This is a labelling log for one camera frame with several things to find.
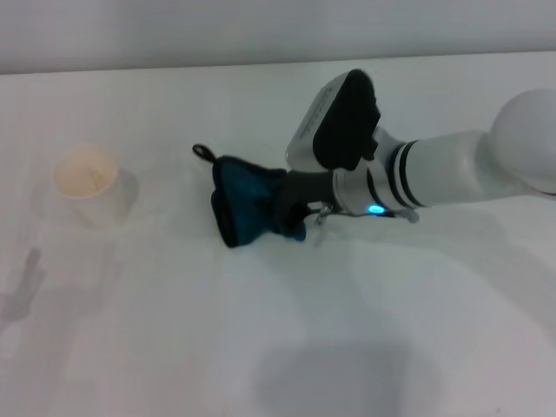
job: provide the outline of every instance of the white wall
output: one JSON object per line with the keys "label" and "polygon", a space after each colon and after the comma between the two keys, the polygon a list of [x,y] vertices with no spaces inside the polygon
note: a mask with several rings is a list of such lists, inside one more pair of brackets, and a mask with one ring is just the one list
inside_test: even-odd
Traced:
{"label": "white wall", "polygon": [[556,49],[550,0],[3,0],[0,72]]}

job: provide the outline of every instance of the blue led light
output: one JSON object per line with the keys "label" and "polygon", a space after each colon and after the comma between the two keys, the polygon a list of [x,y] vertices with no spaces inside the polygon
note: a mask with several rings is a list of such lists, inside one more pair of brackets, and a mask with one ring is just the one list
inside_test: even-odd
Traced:
{"label": "blue led light", "polygon": [[377,206],[376,204],[371,204],[370,206],[367,207],[367,211],[374,215],[381,215],[386,210],[381,206]]}

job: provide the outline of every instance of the white tabletop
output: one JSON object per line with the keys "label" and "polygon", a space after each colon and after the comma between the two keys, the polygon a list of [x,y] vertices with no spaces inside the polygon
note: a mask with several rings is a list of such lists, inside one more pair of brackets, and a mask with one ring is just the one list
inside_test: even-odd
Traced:
{"label": "white tabletop", "polygon": [[[405,140],[489,129],[512,96],[556,88],[556,53],[0,76],[0,303],[41,255],[30,311],[0,322],[0,415],[554,416],[556,203],[221,242],[192,144],[283,167],[316,92],[352,68]],[[118,229],[52,193],[79,142],[125,168]]]}

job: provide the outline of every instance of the blue cloth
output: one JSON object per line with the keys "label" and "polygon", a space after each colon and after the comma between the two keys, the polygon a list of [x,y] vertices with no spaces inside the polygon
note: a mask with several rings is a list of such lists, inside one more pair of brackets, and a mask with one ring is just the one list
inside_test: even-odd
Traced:
{"label": "blue cloth", "polygon": [[302,220],[288,228],[272,216],[272,201],[285,175],[284,169],[265,169],[232,156],[214,160],[216,190],[211,202],[222,238],[229,247],[248,245],[266,232],[299,242],[305,240],[307,230]]}

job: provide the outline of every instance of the white paper cup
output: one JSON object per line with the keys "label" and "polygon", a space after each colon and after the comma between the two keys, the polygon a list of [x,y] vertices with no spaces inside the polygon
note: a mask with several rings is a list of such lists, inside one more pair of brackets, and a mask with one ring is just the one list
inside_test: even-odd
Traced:
{"label": "white paper cup", "polygon": [[120,167],[108,150],[84,144],[56,164],[54,188],[89,225],[109,228],[127,214]]}

